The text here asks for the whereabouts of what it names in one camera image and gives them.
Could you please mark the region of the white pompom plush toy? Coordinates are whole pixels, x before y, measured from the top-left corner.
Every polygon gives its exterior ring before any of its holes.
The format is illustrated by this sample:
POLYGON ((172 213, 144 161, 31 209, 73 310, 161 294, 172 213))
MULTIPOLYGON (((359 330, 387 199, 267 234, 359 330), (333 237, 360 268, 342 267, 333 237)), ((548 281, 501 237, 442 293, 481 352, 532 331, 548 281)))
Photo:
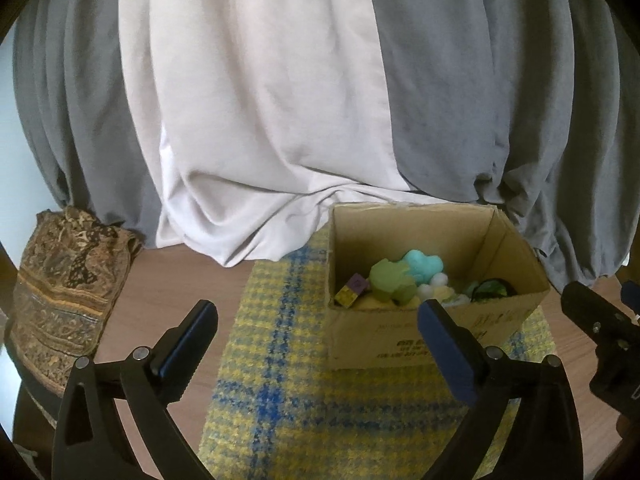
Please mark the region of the white pompom plush toy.
POLYGON ((419 285, 416 296, 421 301, 437 300, 444 307, 462 306, 471 302, 468 295, 459 294, 449 285, 448 275, 444 272, 434 274, 431 281, 419 285))

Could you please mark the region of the cardboard box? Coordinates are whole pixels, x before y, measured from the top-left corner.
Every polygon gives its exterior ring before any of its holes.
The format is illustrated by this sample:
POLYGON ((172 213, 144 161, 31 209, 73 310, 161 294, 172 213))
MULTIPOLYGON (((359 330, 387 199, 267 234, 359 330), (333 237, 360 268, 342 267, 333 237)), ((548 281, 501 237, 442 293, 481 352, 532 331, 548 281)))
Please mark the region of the cardboard box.
POLYGON ((494 206, 344 204, 329 221, 326 346, 332 370, 421 365, 421 301, 485 346, 548 295, 534 252, 494 206))

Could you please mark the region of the white bed sheet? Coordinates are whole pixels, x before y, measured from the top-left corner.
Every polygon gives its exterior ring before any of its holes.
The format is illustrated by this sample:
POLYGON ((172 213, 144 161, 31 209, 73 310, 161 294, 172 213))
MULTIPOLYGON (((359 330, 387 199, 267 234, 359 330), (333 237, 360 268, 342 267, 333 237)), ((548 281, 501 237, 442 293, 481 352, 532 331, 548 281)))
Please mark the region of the white bed sheet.
POLYGON ((335 204, 430 202, 397 167, 371 0, 119 0, 118 21, 158 246, 274 261, 335 204))

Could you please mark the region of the grey bed blanket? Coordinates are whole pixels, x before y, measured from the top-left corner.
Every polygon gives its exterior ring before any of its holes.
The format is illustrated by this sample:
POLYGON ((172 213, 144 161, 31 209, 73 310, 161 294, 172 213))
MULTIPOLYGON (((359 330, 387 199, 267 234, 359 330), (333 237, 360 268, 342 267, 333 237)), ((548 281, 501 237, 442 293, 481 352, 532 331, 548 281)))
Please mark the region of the grey bed blanket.
MULTIPOLYGON (((617 271, 639 223, 639 53, 606 0, 371 1, 410 190, 500 207, 556 287, 617 271)), ((59 205, 160 247, 118 3, 29 0, 16 107, 59 205)))

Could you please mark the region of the teal cloud plush toy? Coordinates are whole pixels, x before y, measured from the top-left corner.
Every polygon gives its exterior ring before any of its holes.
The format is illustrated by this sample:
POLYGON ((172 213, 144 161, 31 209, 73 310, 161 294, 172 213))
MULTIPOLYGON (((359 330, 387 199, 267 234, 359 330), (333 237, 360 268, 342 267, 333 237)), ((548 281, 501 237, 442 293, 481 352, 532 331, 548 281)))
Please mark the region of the teal cloud plush toy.
POLYGON ((427 255, 419 249, 409 250, 402 260, 408 264, 409 274, 416 284, 430 284, 436 274, 444 272, 444 263, 438 255, 427 255))

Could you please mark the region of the green frog plush toy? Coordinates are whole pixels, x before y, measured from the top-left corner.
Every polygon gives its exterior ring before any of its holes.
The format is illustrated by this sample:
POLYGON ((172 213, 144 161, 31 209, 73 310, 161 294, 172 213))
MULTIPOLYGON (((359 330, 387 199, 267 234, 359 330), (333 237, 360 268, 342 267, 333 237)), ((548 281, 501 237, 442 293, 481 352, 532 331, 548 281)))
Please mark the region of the green frog plush toy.
POLYGON ((372 266, 369 273, 370 289, 377 300, 394 302, 400 306, 408 304, 418 285, 410 273, 410 266, 404 260, 397 262, 382 259, 372 266))

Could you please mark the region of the yellow blue plaid mat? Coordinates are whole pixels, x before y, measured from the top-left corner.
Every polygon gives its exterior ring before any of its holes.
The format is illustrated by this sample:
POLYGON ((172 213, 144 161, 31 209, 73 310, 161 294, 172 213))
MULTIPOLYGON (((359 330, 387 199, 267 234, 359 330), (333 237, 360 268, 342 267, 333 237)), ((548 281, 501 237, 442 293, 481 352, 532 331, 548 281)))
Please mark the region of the yellow blue plaid mat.
POLYGON ((329 369, 326 246, 254 265, 198 449, 218 479, 417 479, 465 415, 434 363, 329 369))

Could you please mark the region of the brown patterned cloth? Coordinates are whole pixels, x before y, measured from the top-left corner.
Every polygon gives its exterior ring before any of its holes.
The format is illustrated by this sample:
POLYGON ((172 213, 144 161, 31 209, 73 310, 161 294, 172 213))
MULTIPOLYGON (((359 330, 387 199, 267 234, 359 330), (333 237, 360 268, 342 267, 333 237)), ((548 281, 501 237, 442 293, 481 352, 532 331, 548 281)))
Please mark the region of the brown patterned cloth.
POLYGON ((51 425, 76 360, 96 355, 141 248, 134 232, 74 207, 37 214, 17 272, 6 346, 51 425))

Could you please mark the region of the colourful four cube block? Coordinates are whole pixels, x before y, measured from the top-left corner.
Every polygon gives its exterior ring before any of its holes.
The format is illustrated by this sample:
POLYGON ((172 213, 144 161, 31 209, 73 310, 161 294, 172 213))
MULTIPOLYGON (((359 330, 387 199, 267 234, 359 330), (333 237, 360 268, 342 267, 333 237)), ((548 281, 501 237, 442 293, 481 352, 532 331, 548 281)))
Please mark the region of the colourful four cube block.
POLYGON ((352 277, 334 295, 334 304, 337 307, 349 309, 356 301, 369 290, 369 281, 359 273, 352 277))

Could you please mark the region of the black green ball toy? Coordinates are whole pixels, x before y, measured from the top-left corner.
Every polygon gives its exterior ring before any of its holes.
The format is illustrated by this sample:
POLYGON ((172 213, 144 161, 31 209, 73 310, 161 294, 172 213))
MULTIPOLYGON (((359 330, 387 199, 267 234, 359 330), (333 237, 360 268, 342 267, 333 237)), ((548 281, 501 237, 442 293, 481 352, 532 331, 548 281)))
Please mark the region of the black green ball toy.
POLYGON ((518 294, 515 288, 503 278, 488 278, 481 282, 473 282, 464 293, 472 302, 510 298, 518 294))

